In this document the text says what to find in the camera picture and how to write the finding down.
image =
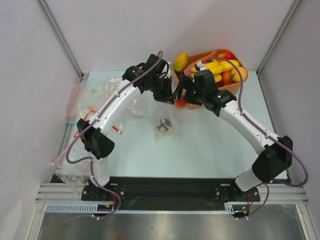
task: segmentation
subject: white wall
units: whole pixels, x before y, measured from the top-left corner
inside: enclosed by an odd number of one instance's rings
[[[51,176],[77,76],[35,0],[0,1],[0,32],[0,223],[22,200],[21,240]]]
[[[320,1],[302,1],[260,77],[268,106],[280,134],[293,139],[293,148],[310,173],[305,186],[320,224]],[[299,182],[304,174],[295,160],[291,173]]]
[[[293,0],[47,0],[84,72],[123,70],[163,50],[234,51],[257,70]]]

